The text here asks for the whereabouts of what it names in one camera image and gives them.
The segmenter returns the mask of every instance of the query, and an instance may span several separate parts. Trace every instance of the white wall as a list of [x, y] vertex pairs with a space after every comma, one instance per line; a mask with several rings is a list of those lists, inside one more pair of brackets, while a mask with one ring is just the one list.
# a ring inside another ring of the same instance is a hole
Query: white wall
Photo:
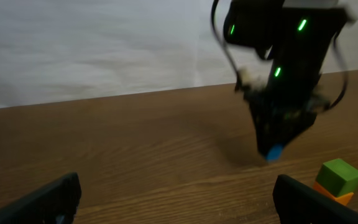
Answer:
[[[358, 15], [358, 0], [348, 1]], [[209, 26], [212, 0], [0, 0], [0, 108], [234, 82]], [[229, 0], [221, 0], [221, 26]], [[358, 69], [358, 21], [340, 36]], [[269, 63], [235, 49], [240, 65]], [[332, 55], [325, 72], [338, 71]]]

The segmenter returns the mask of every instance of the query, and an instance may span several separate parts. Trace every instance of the brown tabletop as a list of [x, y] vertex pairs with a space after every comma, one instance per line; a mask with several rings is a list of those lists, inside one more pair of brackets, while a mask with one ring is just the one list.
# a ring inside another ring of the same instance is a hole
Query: brown tabletop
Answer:
[[[331, 98], [341, 74], [321, 86]], [[233, 85], [0, 109], [0, 207], [75, 171], [75, 223], [279, 223], [278, 174], [312, 185], [323, 162], [358, 168], [358, 71], [332, 111], [267, 164]], [[349, 207], [358, 211], [358, 191]]]

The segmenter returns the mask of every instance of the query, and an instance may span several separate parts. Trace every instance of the stacked blocks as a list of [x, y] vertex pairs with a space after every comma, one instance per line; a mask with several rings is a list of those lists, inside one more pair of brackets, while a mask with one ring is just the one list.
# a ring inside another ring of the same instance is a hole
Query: stacked blocks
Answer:
[[313, 189], [347, 205], [358, 188], [358, 170], [342, 159], [325, 162], [318, 172]]

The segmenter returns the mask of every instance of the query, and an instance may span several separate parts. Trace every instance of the green cube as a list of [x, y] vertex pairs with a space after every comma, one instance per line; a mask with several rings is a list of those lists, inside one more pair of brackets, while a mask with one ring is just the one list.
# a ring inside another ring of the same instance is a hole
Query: green cube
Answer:
[[340, 197], [358, 188], [358, 170], [342, 159], [334, 159], [323, 164], [316, 181], [333, 196]]

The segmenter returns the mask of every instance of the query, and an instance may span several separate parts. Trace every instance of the cable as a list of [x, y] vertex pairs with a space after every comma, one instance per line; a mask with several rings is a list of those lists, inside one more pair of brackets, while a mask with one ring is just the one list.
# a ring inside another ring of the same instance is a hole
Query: cable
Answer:
[[236, 66], [236, 63], [234, 62], [233, 57], [231, 56], [231, 54], [229, 53], [229, 51], [228, 51], [228, 49], [226, 47], [226, 42], [219, 37], [219, 34], [216, 31], [215, 12], [216, 12], [216, 7], [218, 6], [218, 2], [219, 2], [219, 0], [214, 0], [214, 2], [212, 3], [212, 9], [211, 9], [212, 32], [213, 32], [213, 34], [215, 36], [215, 39], [219, 43], [219, 46], [221, 46], [221, 48], [223, 50], [223, 53], [226, 55], [227, 59], [229, 60], [231, 68], [233, 69], [234, 73], [236, 74], [237, 83], [236, 83], [236, 88], [234, 90], [237, 91], [237, 90], [242, 88], [242, 81], [241, 81], [240, 73], [239, 73], [239, 71], [237, 69], [237, 66]]
[[338, 49], [338, 46], [336, 44], [336, 39], [338, 37], [339, 33], [336, 34], [335, 38], [334, 38], [334, 42], [333, 42], [333, 50], [337, 59], [337, 62], [339, 64], [339, 67], [344, 71], [343, 73], [343, 86], [342, 86], [342, 91], [339, 94], [339, 96], [336, 98], [336, 100], [334, 101], [334, 103], [332, 103], [327, 110], [331, 110], [333, 109], [344, 97], [345, 92], [347, 90], [347, 84], [349, 83], [349, 71], [347, 70], [347, 66], [346, 66], [346, 62], [342, 57], [341, 52]]

